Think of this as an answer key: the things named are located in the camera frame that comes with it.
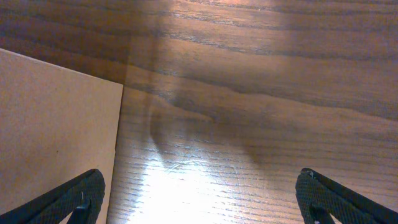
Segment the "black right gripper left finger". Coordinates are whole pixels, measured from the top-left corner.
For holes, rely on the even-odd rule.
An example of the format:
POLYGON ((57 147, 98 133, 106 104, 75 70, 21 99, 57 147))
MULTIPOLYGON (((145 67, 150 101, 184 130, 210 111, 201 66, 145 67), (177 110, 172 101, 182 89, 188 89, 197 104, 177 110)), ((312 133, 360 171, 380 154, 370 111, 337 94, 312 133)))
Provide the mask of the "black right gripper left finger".
POLYGON ((88 170, 51 191, 1 215, 1 223, 95 224, 103 203, 106 184, 98 169, 88 170))

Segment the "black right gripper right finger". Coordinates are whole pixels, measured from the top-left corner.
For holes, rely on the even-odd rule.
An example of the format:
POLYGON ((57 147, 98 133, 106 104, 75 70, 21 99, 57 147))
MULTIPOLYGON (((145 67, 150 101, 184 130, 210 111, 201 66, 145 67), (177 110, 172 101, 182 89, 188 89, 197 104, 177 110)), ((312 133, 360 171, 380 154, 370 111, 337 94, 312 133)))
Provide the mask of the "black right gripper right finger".
POLYGON ((304 168, 298 175, 296 199, 306 224, 397 224, 397 212, 380 205, 318 172, 304 168))

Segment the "brown cardboard box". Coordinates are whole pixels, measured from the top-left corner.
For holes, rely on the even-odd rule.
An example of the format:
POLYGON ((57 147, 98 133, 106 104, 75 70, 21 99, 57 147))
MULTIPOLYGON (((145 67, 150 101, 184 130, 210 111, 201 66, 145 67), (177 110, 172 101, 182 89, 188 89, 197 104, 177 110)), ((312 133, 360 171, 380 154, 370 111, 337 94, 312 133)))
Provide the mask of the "brown cardboard box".
POLYGON ((109 208, 123 86, 1 50, 1 222, 38 222, 32 201, 89 171, 109 208))

